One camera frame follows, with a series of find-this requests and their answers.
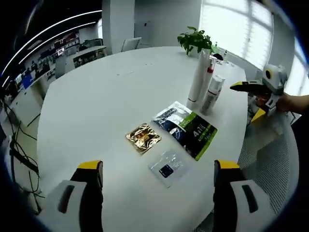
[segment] round table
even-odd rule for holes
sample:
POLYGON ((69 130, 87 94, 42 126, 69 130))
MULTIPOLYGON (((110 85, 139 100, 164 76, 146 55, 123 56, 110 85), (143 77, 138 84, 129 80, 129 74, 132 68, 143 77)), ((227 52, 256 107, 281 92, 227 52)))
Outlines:
POLYGON ((226 81, 212 113, 202 117, 218 132, 195 161, 151 120, 174 101, 186 105, 197 63, 180 47, 145 48, 95 60, 54 81, 38 128, 43 192, 69 180, 81 162, 102 160, 105 232, 187 232, 198 226, 213 209, 214 160, 238 161, 247 94, 229 89, 246 80, 243 69, 216 65, 214 74, 226 81), (125 134, 144 122, 162 140, 140 155, 125 134), (148 165, 171 149, 189 170, 166 188, 148 165))

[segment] gold foil packet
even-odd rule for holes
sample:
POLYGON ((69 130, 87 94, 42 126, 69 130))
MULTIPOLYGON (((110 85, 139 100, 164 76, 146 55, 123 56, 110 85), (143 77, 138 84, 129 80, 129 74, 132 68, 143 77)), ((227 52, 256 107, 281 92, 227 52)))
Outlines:
POLYGON ((141 154, 144 154, 161 140, 161 137, 147 123, 141 124, 127 134, 126 138, 131 141, 135 149, 141 154))

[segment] black and green package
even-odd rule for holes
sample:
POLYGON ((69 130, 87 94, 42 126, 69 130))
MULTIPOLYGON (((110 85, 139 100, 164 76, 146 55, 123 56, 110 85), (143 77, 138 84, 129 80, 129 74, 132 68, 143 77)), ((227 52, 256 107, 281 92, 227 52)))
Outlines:
POLYGON ((201 158, 217 132, 214 126, 177 101, 157 114, 154 122, 170 133, 195 160, 201 158))

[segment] potted plant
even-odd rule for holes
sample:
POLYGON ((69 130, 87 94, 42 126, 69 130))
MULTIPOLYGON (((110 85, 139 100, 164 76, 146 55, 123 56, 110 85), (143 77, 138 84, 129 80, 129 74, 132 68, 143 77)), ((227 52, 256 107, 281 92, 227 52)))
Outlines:
POLYGON ((195 53, 198 55, 202 49, 209 49, 212 52, 212 42, 210 41, 210 37, 207 35, 205 36, 204 30, 198 31, 194 27, 188 27, 190 30, 193 30, 193 33, 181 33, 177 40, 180 43, 181 47, 183 47, 189 56, 196 56, 195 53))

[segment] gray mesh chair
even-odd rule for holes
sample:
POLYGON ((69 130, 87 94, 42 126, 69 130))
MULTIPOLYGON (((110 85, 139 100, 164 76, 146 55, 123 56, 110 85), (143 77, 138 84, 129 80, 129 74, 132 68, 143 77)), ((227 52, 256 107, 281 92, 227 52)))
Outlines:
POLYGON ((271 208, 278 214, 294 193, 299 173, 297 145, 286 114, 277 113, 246 132, 239 166, 270 196, 271 208))
POLYGON ((122 45, 121 52, 130 51, 137 49, 140 43, 141 37, 125 39, 124 44, 122 45))

